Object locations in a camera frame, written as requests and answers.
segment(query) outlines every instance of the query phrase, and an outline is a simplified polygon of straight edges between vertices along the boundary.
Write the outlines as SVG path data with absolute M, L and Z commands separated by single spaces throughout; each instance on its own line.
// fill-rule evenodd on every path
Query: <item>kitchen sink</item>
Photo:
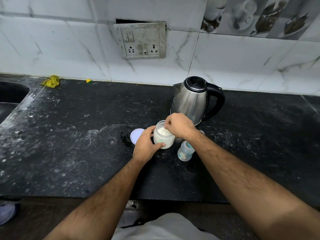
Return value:
M 29 93 L 25 85 L 0 81 L 0 124 Z

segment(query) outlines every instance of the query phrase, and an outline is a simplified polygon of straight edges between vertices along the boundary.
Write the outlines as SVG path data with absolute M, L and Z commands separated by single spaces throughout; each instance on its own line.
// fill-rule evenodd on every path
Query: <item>black kettle handle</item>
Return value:
M 213 107 L 213 109 L 211 109 L 210 111 L 207 111 L 204 114 L 204 117 L 202 120 L 207 120 L 207 119 L 211 118 L 212 116 L 214 116 L 215 114 L 217 114 L 220 111 L 220 109 L 222 108 L 224 101 L 226 100 L 226 96 L 224 95 L 222 88 L 218 87 L 217 85 L 208 83 L 208 82 L 207 82 L 207 93 L 208 93 L 207 107 L 209 105 L 210 96 L 216 97 L 217 103 Z

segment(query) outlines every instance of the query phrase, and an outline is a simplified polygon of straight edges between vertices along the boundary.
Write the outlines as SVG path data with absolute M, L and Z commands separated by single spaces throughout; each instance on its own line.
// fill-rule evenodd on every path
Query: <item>white backsplash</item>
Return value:
M 298 41 L 199 33 L 206 3 L 0 0 L 0 73 L 320 95 L 319 17 Z M 165 21 L 166 57 L 123 60 L 116 19 Z

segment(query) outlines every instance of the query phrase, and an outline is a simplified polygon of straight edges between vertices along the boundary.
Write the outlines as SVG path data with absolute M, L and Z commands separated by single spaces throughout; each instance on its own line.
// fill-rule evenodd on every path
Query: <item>stainless steel kettle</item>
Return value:
M 198 76 L 190 76 L 184 82 L 173 86 L 174 99 L 170 114 L 183 113 L 192 120 L 194 125 L 198 125 L 202 119 L 209 119 L 218 113 L 225 101 L 222 88 L 208 83 Z M 213 109 L 206 111 L 210 96 L 216 97 L 217 102 Z

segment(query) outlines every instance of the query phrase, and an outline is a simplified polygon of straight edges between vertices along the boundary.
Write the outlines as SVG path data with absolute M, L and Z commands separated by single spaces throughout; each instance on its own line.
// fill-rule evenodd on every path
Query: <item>hairy arm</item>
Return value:
M 73 210 L 44 240 L 111 239 L 142 167 L 165 146 L 153 145 L 155 126 L 139 137 L 132 159 L 100 190 Z
M 320 239 L 318 211 L 215 144 L 183 114 L 172 114 L 166 123 L 193 146 L 231 205 L 262 239 Z

